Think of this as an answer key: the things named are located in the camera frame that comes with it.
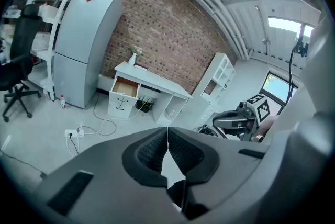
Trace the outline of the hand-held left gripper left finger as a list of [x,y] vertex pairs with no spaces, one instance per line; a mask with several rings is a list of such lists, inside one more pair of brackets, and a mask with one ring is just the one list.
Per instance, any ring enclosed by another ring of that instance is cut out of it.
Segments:
[[50,173],[33,197],[53,223],[181,224],[161,174],[167,128],[98,143]]

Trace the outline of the window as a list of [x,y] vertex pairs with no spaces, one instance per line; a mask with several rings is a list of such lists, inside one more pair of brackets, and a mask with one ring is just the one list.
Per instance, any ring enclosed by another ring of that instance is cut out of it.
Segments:
[[[283,29],[283,30],[294,32],[297,38],[300,35],[301,27],[303,25],[303,23],[299,23],[297,21],[275,18],[275,17],[269,17],[268,23],[269,23],[269,26],[272,28],[278,28],[278,29]],[[311,32],[313,30],[314,30],[313,26],[306,24],[304,28],[303,36],[310,38]]]
[[292,96],[297,92],[298,87],[294,84],[291,86],[289,81],[268,72],[266,79],[260,89],[260,94],[264,94],[279,104],[285,104],[289,94],[292,90]]

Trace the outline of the person's right forearm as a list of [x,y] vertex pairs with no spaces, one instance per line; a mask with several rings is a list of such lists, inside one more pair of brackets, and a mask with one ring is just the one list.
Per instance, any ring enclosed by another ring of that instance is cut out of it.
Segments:
[[258,138],[258,142],[262,142],[265,138],[267,132],[272,127],[272,125],[275,123],[275,121],[278,119],[278,115],[276,116],[270,116],[264,122],[259,126],[258,131],[256,133],[256,137]]

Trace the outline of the black office chair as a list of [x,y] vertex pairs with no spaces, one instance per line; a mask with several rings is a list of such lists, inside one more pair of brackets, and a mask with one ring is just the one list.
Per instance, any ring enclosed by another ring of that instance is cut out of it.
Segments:
[[28,111],[22,98],[30,95],[37,95],[38,98],[41,98],[39,91],[31,91],[23,83],[28,80],[28,75],[34,66],[31,48],[42,24],[42,17],[38,15],[38,12],[39,6],[36,4],[26,5],[21,11],[10,46],[10,61],[0,65],[0,92],[8,91],[7,94],[4,94],[4,102],[7,103],[7,107],[2,113],[5,122],[9,122],[9,117],[6,114],[16,101],[20,102],[27,117],[32,118],[32,113]]

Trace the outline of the person's white shirt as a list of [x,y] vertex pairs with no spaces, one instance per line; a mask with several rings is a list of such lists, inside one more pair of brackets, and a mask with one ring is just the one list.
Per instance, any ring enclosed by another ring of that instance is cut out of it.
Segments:
[[302,88],[272,124],[265,142],[286,138],[261,224],[335,222],[335,20],[322,12],[312,31]]

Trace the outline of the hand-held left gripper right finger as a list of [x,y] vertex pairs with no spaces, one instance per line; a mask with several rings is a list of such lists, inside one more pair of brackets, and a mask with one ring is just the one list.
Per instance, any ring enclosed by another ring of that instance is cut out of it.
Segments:
[[168,149],[184,175],[178,189],[183,215],[191,220],[213,210],[259,166],[266,145],[218,138],[169,127]]

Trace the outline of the white cabinet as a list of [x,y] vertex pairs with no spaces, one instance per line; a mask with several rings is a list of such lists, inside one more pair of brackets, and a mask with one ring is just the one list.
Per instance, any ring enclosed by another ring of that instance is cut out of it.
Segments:
[[181,124],[193,130],[204,125],[213,113],[222,112],[221,100],[236,71],[228,56],[216,53],[202,79],[180,113]]

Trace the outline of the white power strip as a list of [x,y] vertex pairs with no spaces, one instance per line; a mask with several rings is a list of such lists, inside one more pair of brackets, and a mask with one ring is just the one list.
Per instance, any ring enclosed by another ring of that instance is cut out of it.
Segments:
[[74,138],[82,138],[84,137],[84,131],[81,129],[66,129],[64,132],[64,136],[70,137],[70,135]]

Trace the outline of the black router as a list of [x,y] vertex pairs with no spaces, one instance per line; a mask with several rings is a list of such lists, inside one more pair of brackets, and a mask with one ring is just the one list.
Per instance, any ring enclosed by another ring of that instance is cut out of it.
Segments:
[[150,97],[143,96],[142,98],[139,98],[135,104],[136,109],[148,113],[152,110],[154,105],[154,99]]

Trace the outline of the white desk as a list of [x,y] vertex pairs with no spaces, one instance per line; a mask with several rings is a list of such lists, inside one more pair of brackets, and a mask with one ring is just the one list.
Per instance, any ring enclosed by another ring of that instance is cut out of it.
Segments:
[[[180,85],[149,71],[143,71],[123,62],[115,67],[116,75],[139,83],[138,99],[154,99],[152,114],[157,124],[169,126],[182,110],[191,95]],[[109,100],[108,114],[117,119],[129,119],[134,106],[118,104]],[[175,110],[172,119],[169,114]]]

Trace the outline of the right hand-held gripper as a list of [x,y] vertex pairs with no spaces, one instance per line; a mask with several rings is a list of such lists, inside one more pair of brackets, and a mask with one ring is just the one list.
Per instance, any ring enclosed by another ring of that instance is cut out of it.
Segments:
[[246,101],[240,102],[237,111],[230,110],[218,114],[213,118],[212,123],[214,127],[219,128],[223,138],[251,141],[252,136],[270,114],[267,97],[257,94]]

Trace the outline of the white wooden drawer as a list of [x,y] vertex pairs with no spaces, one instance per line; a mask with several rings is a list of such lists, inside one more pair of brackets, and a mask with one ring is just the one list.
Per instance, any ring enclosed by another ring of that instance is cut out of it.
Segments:
[[109,91],[109,100],[118,104],[134,106],[138,100],[140,84],[117,76]]

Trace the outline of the grey refrigerator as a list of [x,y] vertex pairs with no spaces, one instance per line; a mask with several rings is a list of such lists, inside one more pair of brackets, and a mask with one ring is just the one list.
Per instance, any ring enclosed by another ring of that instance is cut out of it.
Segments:
[[58,31],[53,80],[55,96],[85,108],[97,89],[102,61],[123,14],[121,0],[70,0]]

